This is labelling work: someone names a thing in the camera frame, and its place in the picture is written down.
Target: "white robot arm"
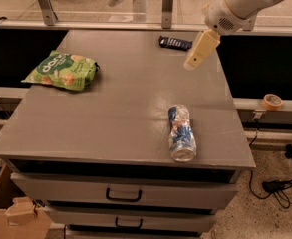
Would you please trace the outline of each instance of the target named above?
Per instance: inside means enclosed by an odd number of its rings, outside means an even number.
[[[231,35],[238,29],[252,30],[257,13],[284,0],[212,0],[203,8],[205,24],[188,52],[184,66],[195,69],[220,43],[220,36]]]
[[[212,0],[203,8],[205,24],[220,35],[254,26],[257,13],[284,0]]]

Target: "table surface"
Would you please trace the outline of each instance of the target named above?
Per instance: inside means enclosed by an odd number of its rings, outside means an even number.
[[[199,68],[186,52],[161,48],[160,35],[194,32],[70,31],[58,51],[101,68],[84,91],[32,86],[0,132],[0,157],[172,167],[253,168],[255,163],[217,53]],[[168,109],[185,104],[197,157],[177,163],[168,151]]]

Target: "tape roll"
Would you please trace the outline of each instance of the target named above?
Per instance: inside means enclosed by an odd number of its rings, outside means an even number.
[[[277,110],[283,105],[283,101],[280,97],[274,94],[266,94],[262,100],[262,105],[267,110]]]

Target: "green snack bag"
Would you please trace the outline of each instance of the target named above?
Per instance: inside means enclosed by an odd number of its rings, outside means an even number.
[[[91,83],[98,68],[93,59],[52,51],[22,82],[81,91]]]

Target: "drawer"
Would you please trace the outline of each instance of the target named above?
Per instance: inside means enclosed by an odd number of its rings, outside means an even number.
[[[13,173],[11,179],[32,199],[224,209],[237,193],[235,184]]]
[[[198,239],[199,233],[186,233],[186,232],[158,232],[151,231],[149,233],[137,233],[129,230],[120,232],[119,230],[96,229],[92,227],[80,228],[80,230],[72,230],[66,228],[65,239]]]
[[[216,221],[214,215],[177,212],[56,206],[46,206],[44,210],[55,223],[132,231],[163,230],[202,233],[209,231]]]

